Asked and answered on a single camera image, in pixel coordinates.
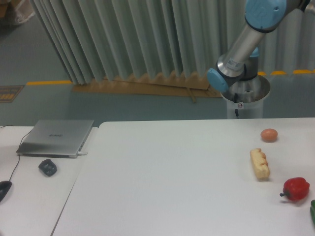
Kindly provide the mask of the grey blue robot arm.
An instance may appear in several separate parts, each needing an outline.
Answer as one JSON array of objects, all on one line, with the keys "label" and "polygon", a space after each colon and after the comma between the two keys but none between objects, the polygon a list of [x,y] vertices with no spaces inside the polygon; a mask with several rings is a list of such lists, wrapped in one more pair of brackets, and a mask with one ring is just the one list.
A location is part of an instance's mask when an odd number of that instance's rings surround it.
[{"label": "grey blue robot arm", "polygon": [[245,65],[253,51],[264,38],[273,32],[280,22],[295,9],[305,11],[309,0],[248,0],[245,6],[245,25],[228,49],[217,60],[216,68],[210,68],[207,79],[220,91],[227,91],[249,71]]}]

